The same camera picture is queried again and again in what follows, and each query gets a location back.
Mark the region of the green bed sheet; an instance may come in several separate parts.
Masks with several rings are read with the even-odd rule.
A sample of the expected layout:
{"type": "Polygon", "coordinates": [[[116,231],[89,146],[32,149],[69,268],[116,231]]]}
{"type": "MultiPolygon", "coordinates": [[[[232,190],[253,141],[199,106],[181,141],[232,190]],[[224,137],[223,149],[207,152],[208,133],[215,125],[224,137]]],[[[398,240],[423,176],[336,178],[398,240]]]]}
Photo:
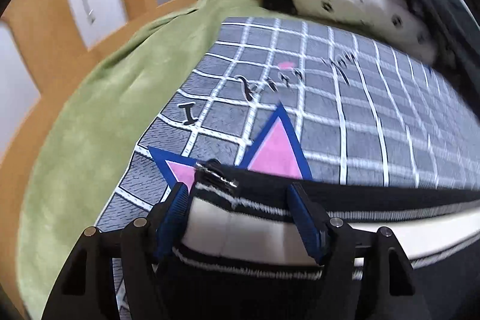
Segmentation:
{"type": "Polygon", "coordinates": [[[140,134],[214,43],[230,16],[263,16],[260,0],[198,0],[141,27],[86,76],[41,147],[19,218],[19,293],[39,319],[85,227],[100,215],[140,134]]]}

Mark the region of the grey checkered bed mat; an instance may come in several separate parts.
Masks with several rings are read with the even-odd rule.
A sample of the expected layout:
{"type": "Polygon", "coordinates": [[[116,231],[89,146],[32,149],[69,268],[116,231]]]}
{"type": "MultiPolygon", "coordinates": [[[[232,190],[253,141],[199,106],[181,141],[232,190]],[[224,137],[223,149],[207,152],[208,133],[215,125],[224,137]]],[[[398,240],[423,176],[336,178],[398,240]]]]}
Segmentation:
{"type": "Polygon", "coordinates": [[[386,186],[385,206],[334,193],[327,210],[393,224],[435,319],[479,317],[479,120],[437,72],[374,40],[317,23],[225,19],[213,46],[135,145],[98,218],[123,227],[194,163],[386,186]]]}

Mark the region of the black garment pile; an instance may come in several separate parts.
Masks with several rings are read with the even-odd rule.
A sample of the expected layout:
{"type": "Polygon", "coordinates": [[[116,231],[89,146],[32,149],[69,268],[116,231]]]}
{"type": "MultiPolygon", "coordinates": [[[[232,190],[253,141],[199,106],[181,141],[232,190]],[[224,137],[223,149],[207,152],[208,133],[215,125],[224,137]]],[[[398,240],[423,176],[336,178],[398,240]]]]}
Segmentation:
{"type": "Polygon", "coordinates": [[[406,0],[437,45],[433,68],[479,110],[479,28],[460,0],[406,0]]]}

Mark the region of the black pants with white stripe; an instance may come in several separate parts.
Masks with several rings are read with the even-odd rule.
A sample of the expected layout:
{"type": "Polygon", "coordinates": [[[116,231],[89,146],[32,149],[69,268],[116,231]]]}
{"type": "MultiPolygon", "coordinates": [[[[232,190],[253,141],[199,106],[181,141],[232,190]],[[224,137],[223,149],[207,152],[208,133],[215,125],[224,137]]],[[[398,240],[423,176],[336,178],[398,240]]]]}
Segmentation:
{"type": "Polygon", "coordinates": [[[190,195],[185,233],[155,273],[158,318],[323,319],[315,308],[322,268],[287,202],[295,183],[354,229],[392,229],[430,319],[479,317],[477,190],[322,183],[295,161],[280,171],[153,157],[168,186],[182,182],[190,195]]]}

